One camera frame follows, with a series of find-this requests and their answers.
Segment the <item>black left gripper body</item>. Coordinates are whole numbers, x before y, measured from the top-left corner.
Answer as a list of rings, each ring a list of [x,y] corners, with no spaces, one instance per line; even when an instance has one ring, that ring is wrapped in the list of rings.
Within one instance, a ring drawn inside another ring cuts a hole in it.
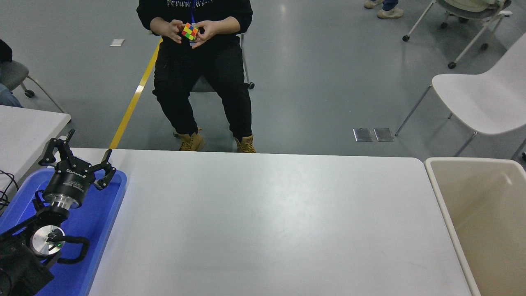
[[[85,200],[91,184],[95,181],[93,172],[85,172],[91,164],[81,159],[61,160],[44,191],[44,199],[64,195],[74,200]]]

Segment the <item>person's right hand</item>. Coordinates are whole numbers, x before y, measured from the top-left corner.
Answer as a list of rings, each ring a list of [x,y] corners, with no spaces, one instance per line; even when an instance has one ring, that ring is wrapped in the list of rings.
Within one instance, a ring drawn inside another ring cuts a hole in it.
[[[180,36],[180,31],[183,27],[184,23],[178,19],[173,19],[171,22],[166,22],[163,36],[172,39],[177,44],[181,44],[182,36]]]

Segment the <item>person's left hand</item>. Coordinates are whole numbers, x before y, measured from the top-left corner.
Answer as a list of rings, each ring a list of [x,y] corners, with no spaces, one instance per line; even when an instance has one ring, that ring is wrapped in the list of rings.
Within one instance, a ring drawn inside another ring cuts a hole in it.
[[[216,21],[202,21],[196,23],[194,26],[198,28],[198,34],[197,39],[191,48],[196,49],[214,37],[218,32],[218,24],[219,23]]]

